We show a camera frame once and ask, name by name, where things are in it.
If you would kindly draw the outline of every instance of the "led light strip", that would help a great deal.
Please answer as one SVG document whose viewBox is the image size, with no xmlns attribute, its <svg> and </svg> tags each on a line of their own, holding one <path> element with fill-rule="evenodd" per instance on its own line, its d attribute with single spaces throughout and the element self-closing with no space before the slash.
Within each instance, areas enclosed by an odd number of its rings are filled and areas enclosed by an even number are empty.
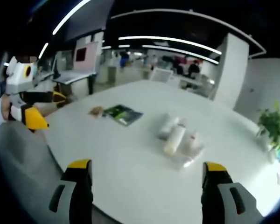
<svg viewBox="0 0 280 224">
<path fill-rule="evenodd" d="M 131 45 L 129 44 L 122 44 L 122 45 L 119 45 L 118 47 L 119 48 L 129 48 Z"/>
<path fill-rule="evenodd" d="M 101 49 L 105 50 L 105 49 L 110 49 L 110 48 L 111 48 L 111 46 L 105 46 L 105 47 L 102 47 Z"/>
<path fill-rule="evenodd" d="M 41 53 L 40 53 L 39 56 L 38 56 L 38 59 L 40 59 L 40 58 L 42 57 L 42 55 L 43 55 L 43 53 L 45 52 L 45 49 L 47 48 L 48 45 L 49 45 L 49 43 L 45 43 L 45 45 L 44 45 L 43 48 L 42 48 Z"/>
<path fill-rule="evenodd" d="M 199 44 L 199 43 L 195 43 L 192 41 L 185 41 L 185 40 L 181 40 L 181 39 L 177 39 L 177 38 L 171 38 L 171 37 L 162 37 L 162 36 L 123 36 L 118 38 L 120 41 L 121 40 L 131 40 L 131 39 L 154 39 L 154 40 L 164 40 L 164 41 L 175 41 L 175 42 L 180 42 L 180 43 L 185 43 L 185 44 L 190 44 L 196 47 L 200 47 L 200 48 L 204 48 L 206 50 L 210 50 L 218 55 L 221 55 L 222 52 L 218 51 L 216 49 L 207 47 L 205 45 Z"/>
<path fill-rule="evenodd" d="M 90 2 L 91 0 L 82 0 L 79 4 L 77 4 L 75 7 L 73 7 L 72 10 L 70 10 L 69 13 L 66 14 L 66 16 L 60 21 L 60 23 L 56 26 L 56 28 L 53 30 L 53 35 L 55 35 L 58 30 L 66 23 L 66 21 L 81 7 L 83 7 L 86 3 Z"/>
<path fill-rule="evenodd" d="M 168 12 L 168 13 L 189 14 L 189 15 L 199 16 L 199 17 L 202 17 L 202 18 L 205 18 L 205 19 L 208 19 L 208 20 L 212 20 L 212 21 L 217 22 L 217 23 L 221 23 L 223 26 L 226 26 L 226 27 L 228 27 L 230 29 L 233 29 L 234 31 L 238 32 L 239 34 L 241 34 L 242 36 L 244 36 L 245 38 L 247 38 L 248 40 L 253 42 L 255 45 L 257 45 L 261 49 L 262 52 L 250 55 L 249 58 L 266 54 L 266 49 L 261 44 L 259 44 L 256 40 L 254 40 L 251 35 L 248 35 L 248 34 L 244 33 L 240 29 L 236 28 L 235 26 L 233 26 L 233 25 L 231 25 L 227 22 L 224 22 L 220 19 L 217 19 L 217 18 L 209 16 L 209 15 L 194 12 L 193 10 L 186 11 L 186 10 L 170 9 L 170 8 L 152 8 L 152 9 L 144 9 L 144 10 L 134 10 L 134 11 L 128 12 L 128 13 L 118 14 L 118 15 L 112 16 L 111 19 L 119 18 L 121 16 L 126 16 L 126 15 L 131 15 L 131 14 L 151 13 L 151 12 Z"/>
<path fill-rule="evenodd" d="M 209 61 L 209 62 L 212 62 L 214 64 L 219 64 L 219 62 L 211 59 L 211 58 L 208 58 L 208 57 L 205 57 L 205 56 L 202 56 L 202 55 L 198 55 L 198 54 L 195 54 L 195 53 L 192 53 L 192 52 L 189 52 L 189 51 L 185 51 L 185 50 L 179 50 L 179 49 L 175 49 L 175 48 L 167 48 L 167 47 L 161 47 L 161 46 L 154 46 L 154 45 L 142 45 L 143 48 L 154 48 L 154 49 L 162 49 L 162 50 L 171 50 L 171 51 L 175 51 L 175 52 L 179 52 L 179 53 L 182 53 L 182 54 L 186 54 L 186 55 L 192 55 L 192 56 L 195 56 L 195 57 L 199 57 L 199 58 L 202 58 L 206 61 Z"/>
</svg>

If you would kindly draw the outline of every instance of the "green plant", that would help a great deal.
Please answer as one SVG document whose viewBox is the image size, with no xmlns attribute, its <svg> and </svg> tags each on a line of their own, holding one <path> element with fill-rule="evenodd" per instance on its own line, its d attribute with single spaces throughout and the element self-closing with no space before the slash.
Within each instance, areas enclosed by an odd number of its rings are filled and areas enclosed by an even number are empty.
<svg viewBox="0 0 280 224">
<path fill-rule="evenodd" d="M 262 128 L 260 135 L 269 133 L 272 139 L 273 149 L 280 149 L 280 107 L 279 103 L 275 102 L 275 111 L 271 112 L 269 109 L 262 110 L 258 125 Z"/>
</svg>

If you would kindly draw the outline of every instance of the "chair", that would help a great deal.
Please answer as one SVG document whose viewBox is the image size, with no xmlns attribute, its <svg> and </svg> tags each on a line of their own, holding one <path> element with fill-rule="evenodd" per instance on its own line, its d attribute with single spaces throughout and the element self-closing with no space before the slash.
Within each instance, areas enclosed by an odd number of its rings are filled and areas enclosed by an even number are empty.
<svg viewBox="0 0 280 224">
<path fill-rule="evenodd" d="M 167 83 L 172 74 L 173 74 L 172 70 L 155 68 L 150 77 L 150 81 Z"/>
</svg>

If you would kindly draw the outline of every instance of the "round table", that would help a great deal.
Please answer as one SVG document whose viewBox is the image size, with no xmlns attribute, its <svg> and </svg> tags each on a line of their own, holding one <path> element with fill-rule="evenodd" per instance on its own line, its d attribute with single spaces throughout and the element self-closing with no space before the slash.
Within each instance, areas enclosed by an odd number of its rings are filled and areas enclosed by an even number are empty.
<svg viewBox="0 0 280 224">
<path fill-rule="evenodd" d="M 95 106 L 123 104 L 143 116 L 128 127 L 89 115 Z M 163 115 L 186 119 L 205 145 L 202 155 L 178 171 L 156 138 Z M 88 96 L 48 116 L 44 131 L 63 171 L 80 159 L 92 163 L 94 205 L 123 224 L 202 223 L 203 162 L 225 166 L 234 182 L 257 199 L 266 215 L 280 188 L 255 140 L 256 124 L 229 108 L 163 83 L 139 81 Z"/>
</svg>

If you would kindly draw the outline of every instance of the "book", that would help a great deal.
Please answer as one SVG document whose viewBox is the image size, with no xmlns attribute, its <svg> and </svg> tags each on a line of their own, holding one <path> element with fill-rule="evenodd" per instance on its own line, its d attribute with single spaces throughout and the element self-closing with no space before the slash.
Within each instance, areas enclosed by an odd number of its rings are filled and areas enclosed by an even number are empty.
<svg viewBox="0 0 280 224">
<path fill-rule="evenodd" d="M 137 112 L 123 105 L 110 107 L 104 110 L 104 114 L 112 117 L 115 121 L 124 126 L 129 126 L 143 115 L 143 113 Z"/>
</svg>

